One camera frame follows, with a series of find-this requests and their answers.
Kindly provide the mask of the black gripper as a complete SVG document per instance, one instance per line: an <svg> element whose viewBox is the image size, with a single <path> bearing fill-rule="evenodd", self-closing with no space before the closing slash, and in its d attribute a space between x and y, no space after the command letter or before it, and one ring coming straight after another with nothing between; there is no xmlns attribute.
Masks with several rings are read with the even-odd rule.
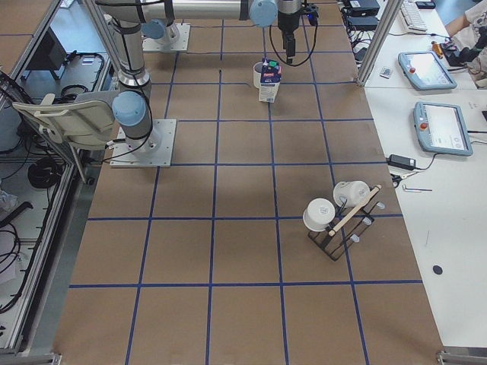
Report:
<svg viewBox="0 0 487 365"><path fill-rule="evenodd" d="M286 63L291 64L295 57L295 36L293 28L282 28L282 44L286 51Z"/></svg>

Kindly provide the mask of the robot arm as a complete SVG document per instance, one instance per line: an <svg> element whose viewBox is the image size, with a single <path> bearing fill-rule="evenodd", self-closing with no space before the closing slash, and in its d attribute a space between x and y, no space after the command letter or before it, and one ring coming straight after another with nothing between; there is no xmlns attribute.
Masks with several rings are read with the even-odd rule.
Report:
<svg viewBox="0 0 487 365"><path fill-rule="evenodd" d="M129 153L148 156L161 140L154 131L149 97L151 79L145 68L142 38L177 40L170 32L177 19L235 19L258 27L277 23L288 60L295 56L294 32L305 13L305 1L97 1L111 16L120 68L121 93L112 111L125 133Z"/></svg>

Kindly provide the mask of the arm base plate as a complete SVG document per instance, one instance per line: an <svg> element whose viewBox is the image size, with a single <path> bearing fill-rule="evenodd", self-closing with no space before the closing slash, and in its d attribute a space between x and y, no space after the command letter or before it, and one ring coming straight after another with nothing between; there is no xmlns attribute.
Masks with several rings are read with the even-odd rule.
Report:
<svg viewBox="0 0 487 365"><path fill-rule="evenodd" d="M123 127L119 127L117 138L123 143L115 144L110 166L115 168L169 167L171 165L174 138L177 129L176 119L154 119L153 129L147 142L144 139L132 140L126 137Z"/></svg>
<svg viewBox="0 0 487 365"><path fill-rule="evenodd" d="M143 33L142 48L144 52L186 52L189 45L190 24L172 23L165 28L161 38L151 38Z"/></svg>

